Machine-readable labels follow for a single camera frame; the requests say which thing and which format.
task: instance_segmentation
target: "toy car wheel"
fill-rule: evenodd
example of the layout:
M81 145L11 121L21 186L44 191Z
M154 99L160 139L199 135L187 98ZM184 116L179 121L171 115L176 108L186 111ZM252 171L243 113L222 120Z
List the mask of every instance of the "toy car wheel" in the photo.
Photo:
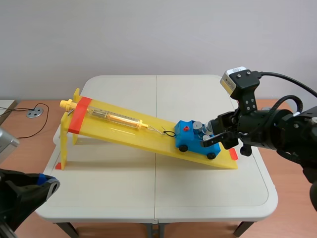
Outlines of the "toy car wheel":
M215 153L209 153L209 154L207 154L207 158L209 160L213 160L214 158L216 158L216 154Z
M187 145L181 145L178 147L180 152L186 152L188 151L188 146Z

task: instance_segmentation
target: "yellow acrylic board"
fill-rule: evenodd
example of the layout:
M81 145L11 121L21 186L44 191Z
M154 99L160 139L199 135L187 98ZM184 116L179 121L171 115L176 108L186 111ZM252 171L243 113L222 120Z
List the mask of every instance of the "yellow acrylic board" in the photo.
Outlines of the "yellow acrylic board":
M81 96L77 96L76 101L78 102L80 98ZM159 131L163 131L162 127L166 130L174 131L174 126L176 125L174 122L158 119L96 100L92 100L89 106L143 120L143 123L149 124ZM62 130L68 130L72 117L73 114L63 117ZM90 114L85 115L79 134L210 166L226 169L237 168L236 161L231 159L229 151L225 150L221 144L221 152L215 159L209 160L206 155L191 151L180 152L178 148L175 147L175 139L173 137L161 135L158 132L146 128L137 130L132 127L93 117Z

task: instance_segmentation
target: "table leg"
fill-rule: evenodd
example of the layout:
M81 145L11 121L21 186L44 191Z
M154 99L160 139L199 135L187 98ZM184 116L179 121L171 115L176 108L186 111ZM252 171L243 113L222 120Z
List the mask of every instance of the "table leg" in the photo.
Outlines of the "table leg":
M73 225L70 222L62 222L62 223L56 223L63 231L66 232L71 238L78 238L79 235L76 231L76 229L73 227Z
M168 223L159 223L158 224L158 237L159 238L164 238L164 233L165 233L165 225Z
M153 224L151 223L143 223L147 229L147 238L152 238L154 234Z
M240 237L253 223L254 222L241 222L233 234L236 237Z

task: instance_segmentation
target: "black cable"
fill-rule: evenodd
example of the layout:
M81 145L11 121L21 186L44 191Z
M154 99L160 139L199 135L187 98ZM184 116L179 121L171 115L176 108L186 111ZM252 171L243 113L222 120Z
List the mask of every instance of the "black cable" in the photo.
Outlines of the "black cable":
M31 108L15 108L15 109L9 109L9 108L0 107L0 109L9 110L8 112L2 113L2 114L0 115L0 117L1 117L2 115L4 115L4 114L11 113L11 112L23 112L23 111L29 111L29 110L34 111L34 109L31 109Z
M165 131L163 131L163 133L170 136L170 137L176 136L176 133L174 131L171 131L171 130L165 130Z
M38 132L34 133L33 135L24 136L24 137L17 137L17 139L26 139L26 138L30 138L30 137L32 137L32 136L37 135L38 133L40 133L40 132L43 130L43 128L45 127L46 123L48 122L50 107L49 107L48 105L46 105L45 103L38 103L37 105L45 105L45 106L48 107L48 113L47 113L47 115L46 115L46 120L45 120L44 125L42 126L42 128L41 128Z
M273 73L273 72L260 72L260 74L262 76L273 76L273 77L278 77L278 78L282 78L285 79L291 83L296 84L297 86L300 86L301 88L305 89L306 91L310 92L311 94L313 94L316 98L317 98L317 92L315 92L313 89L311 89L310 87L306 86L305 84L291 78L288 77L286 75L283 74L279 74L279 73Z
M287 95L287 96L284 96L284 97L280 98L280 99L274 104L274 106L268 111L268 113L267 113L267 115L266 115L264 121L263 121L258 127L256 127L254 130L252 130L251 132L249 132L249 133L248 133L247 135L245 135L245 136L252 136L252 135L255 134L256 132L258 132L259 130L261 130L261 129L265 126L265 124L270 120L271 116L274 114L274 112L277 110L277 108L278 108L279 106L281 106L281 104L282 104L283 102L285 102L286 100L289 100L289 99L293 100L293 101L296 103L297 111L301 113L301 112L303 111L303 107L304 107L302 100L301 100L299 97L295 96L295 95Z

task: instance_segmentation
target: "gray wall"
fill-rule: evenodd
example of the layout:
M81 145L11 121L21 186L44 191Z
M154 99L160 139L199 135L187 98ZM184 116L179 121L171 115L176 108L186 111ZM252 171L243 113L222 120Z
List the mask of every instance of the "gray wall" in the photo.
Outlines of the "gray wall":
M0 98L69 98L97 75L237 66L317 90L316 9L316 0L1 0ZM257 97L290 93L317 105L277 78L263 78Z

